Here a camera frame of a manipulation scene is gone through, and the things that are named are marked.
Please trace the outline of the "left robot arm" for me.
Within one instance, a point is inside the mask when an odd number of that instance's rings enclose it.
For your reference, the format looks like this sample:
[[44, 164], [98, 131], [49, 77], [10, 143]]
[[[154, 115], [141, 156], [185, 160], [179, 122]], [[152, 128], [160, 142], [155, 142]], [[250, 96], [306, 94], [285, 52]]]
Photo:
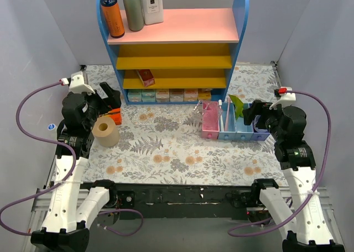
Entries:
[[86, 199], [77, 203], [84, 167], [88, 163], [94, 140], [92, 128], [100, 115], [120, 108], [121, 93], [107, 82], [100, 83], [106, 94], [70, 91], [62, 101], [64, 119], [57, 131], [55, 152], [56, 180], [46, 217], [41, 229], [32, 232], [30, 242], [44, 251], [85, 251], [89, 228], [102, 208], [113, 208], [118, 202], [111, 180], [95, 181]]

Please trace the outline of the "clear textured glass tray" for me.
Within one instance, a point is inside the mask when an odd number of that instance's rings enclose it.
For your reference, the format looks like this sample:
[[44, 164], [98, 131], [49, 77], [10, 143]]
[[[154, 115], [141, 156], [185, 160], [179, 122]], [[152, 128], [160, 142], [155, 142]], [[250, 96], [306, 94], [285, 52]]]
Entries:
[[196, 106], [191, 112], [191, 119], [197, 127], [202, 126], [203, 115], [204, 115], [203, 102], [198, 101]]

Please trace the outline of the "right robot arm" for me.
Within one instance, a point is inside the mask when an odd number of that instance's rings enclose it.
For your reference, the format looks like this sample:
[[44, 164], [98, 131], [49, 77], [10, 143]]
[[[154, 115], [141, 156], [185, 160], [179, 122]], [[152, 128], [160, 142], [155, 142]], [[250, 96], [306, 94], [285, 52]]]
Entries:
[[326, 224], [316, 184], [313, 152], [304, 141], [305, 112], [294, 106], [282, 107], [255, 100], [243, 111], [244, 123], [257, 123], [275, 139], [274, 153], [288, 182], [294, 211], [274, 184], [258, 182], [250, 192], [251, 202], [266, 206], [283, 237], [283, 251], [344, 251], [334, 241]]

